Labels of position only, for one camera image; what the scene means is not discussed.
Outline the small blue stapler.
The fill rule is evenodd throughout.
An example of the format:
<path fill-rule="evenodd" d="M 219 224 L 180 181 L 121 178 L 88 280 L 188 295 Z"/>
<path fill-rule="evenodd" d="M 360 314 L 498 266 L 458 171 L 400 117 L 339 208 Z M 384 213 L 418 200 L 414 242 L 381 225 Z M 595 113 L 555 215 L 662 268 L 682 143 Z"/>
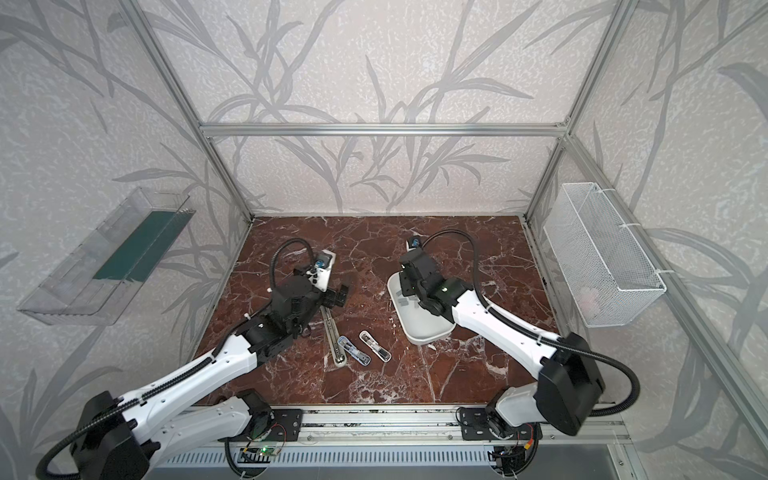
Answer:
<path fill-rule="evenodd" d="M 370 356 L 358 349 L 346 336 L 340 336 L 337 344 L 362 366 L 368 366 L 371 363 Z"/>

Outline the beige black long stapler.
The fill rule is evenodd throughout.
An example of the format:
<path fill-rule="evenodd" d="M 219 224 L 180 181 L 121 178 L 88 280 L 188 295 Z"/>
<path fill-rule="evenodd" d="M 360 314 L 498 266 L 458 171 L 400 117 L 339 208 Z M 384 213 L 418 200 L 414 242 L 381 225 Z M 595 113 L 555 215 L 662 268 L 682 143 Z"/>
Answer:
<path fill-rule="evenodd" d="M 340 335 L 338 333 L 337 325 L 329 308 L 322 306 L 320 308 L 320 313 L 322 315 L 325 335 L 329 344 L 333 364 L 336 368 L 342 368 L 347 365 L 347 356 L 343 347 L 338 343 Z"/>

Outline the white oval tray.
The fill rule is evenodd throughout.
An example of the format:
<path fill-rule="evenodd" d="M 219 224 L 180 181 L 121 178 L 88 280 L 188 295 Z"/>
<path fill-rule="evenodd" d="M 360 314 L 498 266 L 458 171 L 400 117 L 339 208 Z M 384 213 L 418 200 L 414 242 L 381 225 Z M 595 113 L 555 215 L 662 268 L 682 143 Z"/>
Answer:
<path fill-rule="evenodd" d="M 394 273 L 387 282 L 395 312 L 407 339 L 414 345 L 427 345 L 451 335 L 456 325 L 441 316 L 435 316 L 418 304 L 416 296 L 406 297 L 401 289 L 399 274 Z"/>

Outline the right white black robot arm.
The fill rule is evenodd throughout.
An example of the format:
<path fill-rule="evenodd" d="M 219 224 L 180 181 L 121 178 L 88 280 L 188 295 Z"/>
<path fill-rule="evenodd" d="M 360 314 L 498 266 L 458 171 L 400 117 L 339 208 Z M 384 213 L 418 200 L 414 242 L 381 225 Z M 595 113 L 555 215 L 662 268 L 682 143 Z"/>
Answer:
<path fill-rule="evenodd" d="M 400 270 L 388 284 L 409 341 L 429 344 L 462 327 L 511 356 L 533 378 L 502 389 L 486 405 L 494 436 L 505 440 L 540 423 L 574 436 L 586 419 L 621 413 L 639 400 L 641 384 L 630 367 L 593 351 L 576 333 L 559 336 L 488 300 L 479 284 L 477 252 L 470 281 L 443 276 L 425 250 L 430 241 L 419 236 L 407 241 Z"/>

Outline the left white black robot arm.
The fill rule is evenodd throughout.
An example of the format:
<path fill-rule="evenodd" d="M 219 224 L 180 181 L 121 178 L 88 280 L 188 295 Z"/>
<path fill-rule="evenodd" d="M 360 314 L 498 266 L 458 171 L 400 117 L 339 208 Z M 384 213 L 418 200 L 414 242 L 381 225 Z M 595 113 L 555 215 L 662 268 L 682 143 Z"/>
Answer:
<path fill-rule="evenodd" d="M 67 451 L 77 468 L 74 479 L 142 479 L 179 453 L 265 426 L 271 409 L 253 390 L 194 413 L 186 410 L 287 350 L 322 308 L 345 304 L 347 286 L 329 286 L 335 253 L 307 254 L 308 264 L 282 281 L 275 278 L 280 255 L 273 254 L 269 302 L 235 325 L 215 348 L 144 387 L 119 397 L 104 391 L 91 398 L 76 430 L 43 455 L 36 477 L 56 478 L 49 466 Z"/>

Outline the small white stapler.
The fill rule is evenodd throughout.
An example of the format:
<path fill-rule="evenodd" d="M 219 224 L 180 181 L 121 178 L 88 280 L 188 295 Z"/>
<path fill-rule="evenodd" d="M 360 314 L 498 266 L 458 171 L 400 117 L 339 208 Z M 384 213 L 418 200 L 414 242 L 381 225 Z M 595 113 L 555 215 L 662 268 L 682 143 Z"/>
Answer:
<path fill-rule="evenodd" d="M 391 360 L 391 353 L 381 346 L 367 330 L 361 331 L 359 338 L 382 362 L 388 363 Z"/>

